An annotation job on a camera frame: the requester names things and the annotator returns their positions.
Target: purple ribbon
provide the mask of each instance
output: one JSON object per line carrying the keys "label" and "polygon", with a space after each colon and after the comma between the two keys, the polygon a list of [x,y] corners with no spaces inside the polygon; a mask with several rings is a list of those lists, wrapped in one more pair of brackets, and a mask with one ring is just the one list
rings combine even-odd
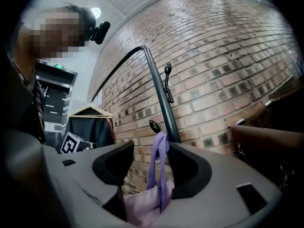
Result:
{"label": "purple ribbon", "polygon": [[[167,181],[165,175],[165,157],[166,153],[169,150],[169,141],[168,135],[164,132],[159,132],[154,141],[153,141],[153,150],[151,156],[151,164],[149,169],[149,180],[148,180],[148,188],[154,188],[155,183],[155,160],[159,160],[161,162],[161,175],[157,185],[158,197],[160,199],[160,210],[161,213],[165,209],[166,198],[167,198]],[[159,151],[160,156],[156,157],[156,152]]]}

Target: pink bag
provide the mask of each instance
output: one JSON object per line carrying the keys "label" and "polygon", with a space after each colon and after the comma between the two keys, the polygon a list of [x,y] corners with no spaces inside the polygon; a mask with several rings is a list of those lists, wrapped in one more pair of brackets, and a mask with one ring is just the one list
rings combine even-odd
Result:
{"label": "pink bag", "polygon": [[[173,178],[166,181],[164,173],[165,156],[168,150],[169,142],[167,133],[158,133],[153,142],[147,191],[124,196],[127,221],[135,226],[148,227],[151,225],[170,202],[174,182]],[[158,159],[160,159],[161,163],[161,175],[158,186],[154,187],[155,160]]]}

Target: person's neck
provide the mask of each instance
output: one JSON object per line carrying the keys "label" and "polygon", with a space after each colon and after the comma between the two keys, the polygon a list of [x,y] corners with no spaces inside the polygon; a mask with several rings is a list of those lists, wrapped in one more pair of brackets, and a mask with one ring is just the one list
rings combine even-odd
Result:
{"label": "person's neck", "polygon": [[29,40],[29,30],[22,26],[14,45],[14,58],[17,67],[23,73],[27,80],[30,80],[35,73],[35,64],[38,60],[32,50],[32,44]]}

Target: black metal pole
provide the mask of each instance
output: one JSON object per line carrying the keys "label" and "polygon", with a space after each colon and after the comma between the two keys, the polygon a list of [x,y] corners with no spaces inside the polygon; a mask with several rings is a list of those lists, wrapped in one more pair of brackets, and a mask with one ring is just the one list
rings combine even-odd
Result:
{"label": "black metal pole", "polygon": [[154,59],[152,57],[152,54],[150,50],[146,46],[138,46],[133,48],[131,51],[129,51],[119,62],[118,64],[112,69],[112,71],[109,73],[109,75],[105,78],[105,80],[102,82],[102,84],[99,86],[98,90],[95,92],[94,96],[92,97],[90,102],[93,102],[98,93],[101,91],[101,89],[104,87],[106,82],[110,79],[110,77],[117,71],[117,69],[120,68],[120,66],[135,52],[138,51],[144,51],[148,67],[151,72],[152,80],[154,82],[154,87],[156,89],[156,94],[158,97],[158,100],[161,105],[161,112],[165,121],[166,129],[169,135],[169,141],[175,142],[175,143],[181,143],[181,138],[179,135],[179,131],[175,122],[175,118],[173,115],[173,111],[171,109],[171,106],[168,102],[166,93],[164,91],[164,87],[162,84],[161,76],[158,73],[157,66],[154,62]]}

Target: ceiling light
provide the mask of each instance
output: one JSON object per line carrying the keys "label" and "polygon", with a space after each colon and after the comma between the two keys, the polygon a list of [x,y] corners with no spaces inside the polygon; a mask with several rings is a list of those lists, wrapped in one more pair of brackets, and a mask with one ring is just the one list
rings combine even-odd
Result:
{"label": "ceiling light", "polygon": [[99,18],[100,14],[101,14],[100,8],[94,7],[94,8],[91,8],[91,11],[94,13],[95,19]]}

